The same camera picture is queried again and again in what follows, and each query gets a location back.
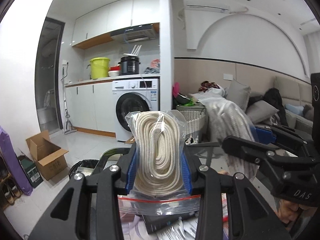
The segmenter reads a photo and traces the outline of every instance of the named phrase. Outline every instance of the upper cabinet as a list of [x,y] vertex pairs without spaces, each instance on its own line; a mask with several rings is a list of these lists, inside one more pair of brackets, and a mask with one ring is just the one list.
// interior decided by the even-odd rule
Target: upper cabinet
[[107,33],[131,26],[133,0],[120,0],[110,4]]
[[72,46],[88,49],[113,41],[111,31],[158,22],[159,0],[120,0],[78,18]]
[[133,0],[131,26],[160,22],[159,0]]

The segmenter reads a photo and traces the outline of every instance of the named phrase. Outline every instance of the wall outlet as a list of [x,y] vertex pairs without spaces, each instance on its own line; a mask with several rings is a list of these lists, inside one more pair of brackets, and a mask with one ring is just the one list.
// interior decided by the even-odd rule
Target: wall outlet
[[224,80],[233,80],[233,75],[232,74],[223,74],[223,79]]

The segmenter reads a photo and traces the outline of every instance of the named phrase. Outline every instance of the mop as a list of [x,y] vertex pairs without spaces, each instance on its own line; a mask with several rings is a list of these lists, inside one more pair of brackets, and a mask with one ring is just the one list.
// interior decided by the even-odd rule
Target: mop
[[66,127],[65,127],[65,132],[64,134],[69,134],[69,133],[73,133],[76,132],[77,130],[73,127],[71,121],[70,121],[70,114],[68,112],[68,108],[67,108],[67,101],[66,101],[66,88],[65,88],[65,84],[64,84],[64,79],[68,76],[68,65],[69,63],[67,62],[67,68],[66,68],[66,75],[64,75],[64,67],[62,67],[62,89],[63,89],[63,99],[64,99],[64,109],[66,111]]

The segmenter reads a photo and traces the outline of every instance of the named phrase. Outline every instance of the yellow bucket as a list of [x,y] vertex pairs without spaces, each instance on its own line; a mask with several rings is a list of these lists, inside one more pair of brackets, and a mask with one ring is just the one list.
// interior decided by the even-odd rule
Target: yellow bucket
[[96,57],[90,60],[91,78],[97,79],[108,76],[109,61],[107,57]]

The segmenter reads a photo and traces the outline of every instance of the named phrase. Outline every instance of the washing machine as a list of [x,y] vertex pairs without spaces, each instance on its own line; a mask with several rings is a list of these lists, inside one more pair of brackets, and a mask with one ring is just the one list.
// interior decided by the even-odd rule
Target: washing machine
[[125,142],[132,137],[125,120],[129,112],[159,110],[159,79],[115,80],[112,92],[116,105],[116,139]]

